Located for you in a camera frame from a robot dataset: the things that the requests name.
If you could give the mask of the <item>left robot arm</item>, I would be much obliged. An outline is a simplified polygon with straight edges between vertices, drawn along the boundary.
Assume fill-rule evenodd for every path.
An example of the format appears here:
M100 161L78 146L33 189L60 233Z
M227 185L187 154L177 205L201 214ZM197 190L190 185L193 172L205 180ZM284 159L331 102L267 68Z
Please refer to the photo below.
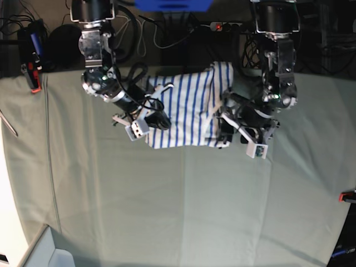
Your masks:
M218 114L218 140L224 144L239 133L241 142L264 144L273 137L280 122L274 117L297 102L294 79L296 50L291 38L300 31L296 1L250 1L252 21L233 31L233 68L250 89L248 97L230 88L223 93ZM260 76L243 70L240 36L249 30L256 41Z

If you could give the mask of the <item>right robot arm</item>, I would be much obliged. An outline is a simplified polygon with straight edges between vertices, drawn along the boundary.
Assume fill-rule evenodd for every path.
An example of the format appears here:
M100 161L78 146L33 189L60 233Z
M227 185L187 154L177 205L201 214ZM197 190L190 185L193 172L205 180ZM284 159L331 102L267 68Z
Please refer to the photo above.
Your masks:
M111 24L119 12L128 16L133 28L131 47L122 56L117 55L114 47ZM160 97L173 84L142 89L137 84L148 72L144 63L135 63L127 76L122 76L118 68L132 57L139 38L139 26L131 11L117 1L72 1L70 15L72 22L83 25L78 47L85 58L81 76L84 91L120 108L123 113L112 119L115 124L124 125L133 140L147 135L151 128L168 130L171 121Z

